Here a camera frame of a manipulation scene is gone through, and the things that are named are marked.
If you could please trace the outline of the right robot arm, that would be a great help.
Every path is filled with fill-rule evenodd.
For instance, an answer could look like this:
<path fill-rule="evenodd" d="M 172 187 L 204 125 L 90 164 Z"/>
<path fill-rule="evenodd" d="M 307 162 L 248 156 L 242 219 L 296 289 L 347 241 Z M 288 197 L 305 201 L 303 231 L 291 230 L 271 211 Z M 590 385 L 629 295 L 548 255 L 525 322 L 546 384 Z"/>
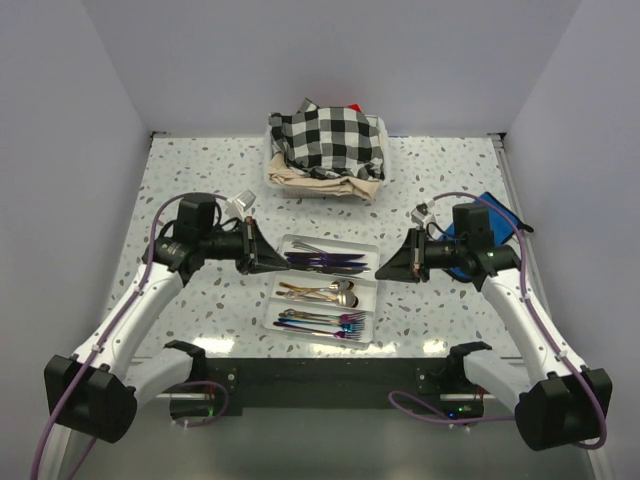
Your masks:
<path fill-rule="evenodd" d="M 452 235 L 435 239 L 434 204 L 426 200 L 415 207 L 414 227 L 376 279 L 420 283 L 433 270 L 460 270 L 497 313 L 524 362 L 517 370 L 484 342 L 460 344 L 450 348 L 442 378 L 492 394 L 534 451 L 603 447 L 612 380 L 604 369 L 590 368 L 556 328 L 528 281 L 525 248 L 497 244 L 490 215 L 496 213 L 516 235 L 520 227 L 499 207 L 467 195 L 452 208 Z"/>

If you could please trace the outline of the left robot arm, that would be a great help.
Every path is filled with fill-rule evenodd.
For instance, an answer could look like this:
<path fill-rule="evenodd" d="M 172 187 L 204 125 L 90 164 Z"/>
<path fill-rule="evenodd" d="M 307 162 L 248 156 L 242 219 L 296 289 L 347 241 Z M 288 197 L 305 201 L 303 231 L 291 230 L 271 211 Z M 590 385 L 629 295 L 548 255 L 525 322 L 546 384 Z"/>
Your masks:
<path fill-rule="evenodd" d="M 288 262 L 262 235 L 245 190 L 226 198 L 206 192 L 173 197 L 175 219 L 155 215 L 142 263 L 114 309 L 70 356 L 44 370 L 52 424 L 115 443 L 138 410 L 176 386 L 208 384 L 203 348 L 172 340 L 150 360 L 132 360 L 153 323 L 207 261 L 231 261 L 242 275 L 286 271 Z"/>

